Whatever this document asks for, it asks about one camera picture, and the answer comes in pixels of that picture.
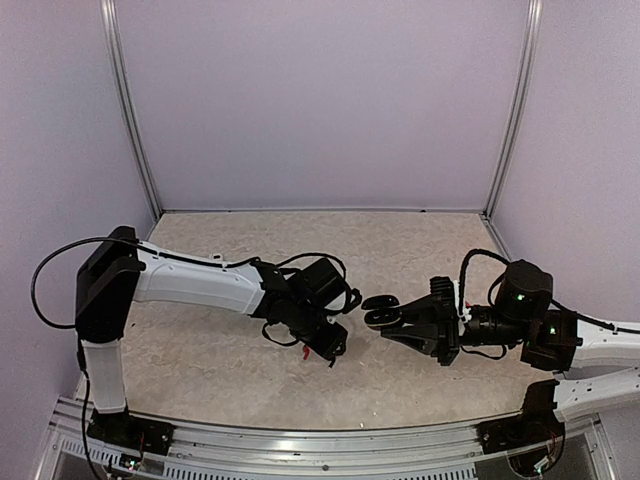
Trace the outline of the black earbud charging case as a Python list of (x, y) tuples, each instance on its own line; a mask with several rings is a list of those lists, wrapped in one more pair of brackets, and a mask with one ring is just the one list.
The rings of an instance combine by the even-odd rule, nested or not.
[(397, 325), (401, 320), (400, 302), (393, 295), (369, 297), (363, 301), (361, 308), (365, 312), (365, 325), (373, 330)]

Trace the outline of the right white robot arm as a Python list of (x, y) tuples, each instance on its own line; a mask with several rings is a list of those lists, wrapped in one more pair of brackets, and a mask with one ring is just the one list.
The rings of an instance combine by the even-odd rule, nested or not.
[(532, 384), (511, 433), (535, 442), (551, 424), (615, 409), (639, 398), (639, 330), (588, 317), (553, 298), (553, 277), (525, 261), (506, 261), (485, 305), (465, 301), (466, 275), (433, 277), (428, 295), (402, 305), (392, 295), (366, 300), (365, 324), (388, 340), (433, 357), (442, 366), (459, 353), (520, 348), (521, 362), (551, 372)]

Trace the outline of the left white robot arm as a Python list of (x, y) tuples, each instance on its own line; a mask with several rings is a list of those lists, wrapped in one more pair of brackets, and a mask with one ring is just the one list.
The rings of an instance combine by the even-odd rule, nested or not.
[(334, 362), (348, 336), (336, 318), (362, 301), (347, 282), (344, 264), (328, 254), (310, 254), (313, 262), (305, 268), (258, 257), (225, 262), (161, 249), (126, 226), (95, 241), (97, 249), (76, 277), (75, 330), (99, 424), (121, 445), (140, 434), (139, 421), (126, 412), (120, 346), (132, 303), (214, 307), (267, 326), (282, 324), (293, 344)]

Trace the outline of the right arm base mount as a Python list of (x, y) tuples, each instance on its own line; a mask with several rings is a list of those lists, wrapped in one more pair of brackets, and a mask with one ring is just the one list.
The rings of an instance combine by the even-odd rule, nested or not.
[(553, 413), (555, 407), (553, 400), (525, 399), (520, 413), (481, 422), (476, 430), (483, 453), (514, 450), (562, 436), (564, 424)]

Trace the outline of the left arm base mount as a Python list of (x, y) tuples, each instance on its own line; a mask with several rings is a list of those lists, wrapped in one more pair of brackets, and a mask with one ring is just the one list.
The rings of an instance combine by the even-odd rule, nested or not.
[(92, 413), (87, 428), (90, 438), (110, 445), (167, 456), (175, 426), (171, 423), (132, 415), (128, 408), (119, 413)]

